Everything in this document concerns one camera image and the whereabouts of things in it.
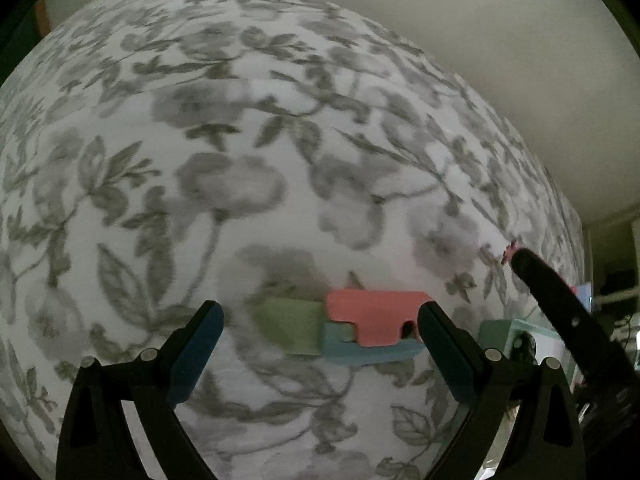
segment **blue block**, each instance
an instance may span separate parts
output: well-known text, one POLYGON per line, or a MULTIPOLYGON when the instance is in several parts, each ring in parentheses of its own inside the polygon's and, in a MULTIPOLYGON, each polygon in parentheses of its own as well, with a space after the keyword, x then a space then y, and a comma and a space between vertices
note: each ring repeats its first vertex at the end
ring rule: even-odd
POLYGON ((422 352, 424 344, 417 339, 402 339, 392 346, 364 347, 344 341, 344 323, 326 322, 322 336, 322 356, 339 365, 373 365, 411 359, 422 352))

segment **blue gripper pad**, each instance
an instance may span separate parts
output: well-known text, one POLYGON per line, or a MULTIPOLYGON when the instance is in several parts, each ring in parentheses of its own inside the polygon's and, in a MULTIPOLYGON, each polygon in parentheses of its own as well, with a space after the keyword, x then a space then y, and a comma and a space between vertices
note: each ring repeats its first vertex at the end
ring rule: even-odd
POLYGON ((326 322, 322 336, 322 356, 339 365, 372 365, 403 361, 417 356, 424 345, 417 339, 401 339, 391 346, 364 347, 344 341, 346 323, 326 322))
MULTIPOLYGON (((190 338, 169 371, 170 384, 165 398, 171 409, 189 398, 222 334, 224 326, 222 307, 214 301, 207 303, 208 310, 199 324, 193 328, 190 338)), ((190 322, 181 330, 191 329, 190 322)))
POLYGON ((483 368, 481 348, 468 332, 451 322, 435 301, 420 307, 418 330, 454 399, 474 406, 483 368))

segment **floral bedding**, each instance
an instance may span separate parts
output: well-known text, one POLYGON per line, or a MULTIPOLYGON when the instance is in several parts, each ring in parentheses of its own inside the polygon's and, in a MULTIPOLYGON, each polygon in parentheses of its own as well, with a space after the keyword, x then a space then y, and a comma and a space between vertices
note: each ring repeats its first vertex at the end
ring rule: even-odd
POLYGON ((0 89, 0 181, 0 418, 44 479, 80 359, 157 348, 204 300, 227 326, 176 413, 219 478, 421 478, 456 409, 427 352, 286 356, 252 309, 350 286, 426 291, 471 332, 543 324, 512 238, 583 277, 579 218, 509 121, 317 0, 95 0, 0 89))

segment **beige wall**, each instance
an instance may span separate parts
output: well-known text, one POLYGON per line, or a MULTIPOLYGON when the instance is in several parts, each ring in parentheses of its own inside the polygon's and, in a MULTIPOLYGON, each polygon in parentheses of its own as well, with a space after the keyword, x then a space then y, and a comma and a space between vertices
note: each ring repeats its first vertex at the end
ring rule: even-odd
MULTIPOLYGON (((53 24, 90 0, 48 0, 53 24)), ((599 0, 329 0, 404 34, 507 115, 590 222, 640 197, 640 60, 599 0)))

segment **bed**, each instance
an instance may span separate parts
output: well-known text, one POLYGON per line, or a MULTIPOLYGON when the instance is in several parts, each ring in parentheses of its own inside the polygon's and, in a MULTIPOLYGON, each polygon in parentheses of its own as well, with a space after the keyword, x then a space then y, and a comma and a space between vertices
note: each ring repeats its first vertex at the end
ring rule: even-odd
POLYGON ((334 4, 95 0, 0 110, 0 418, 43 479, 81 358, 157 348, 210 299, 227 326, 176 413, 219 478, 421 478, 456 410, 427 352, 286 356, 252 309, 422 290, 472 333, 545 325, 499 264, 513 238, 584 279, 578 215, 510 122, 334 4))

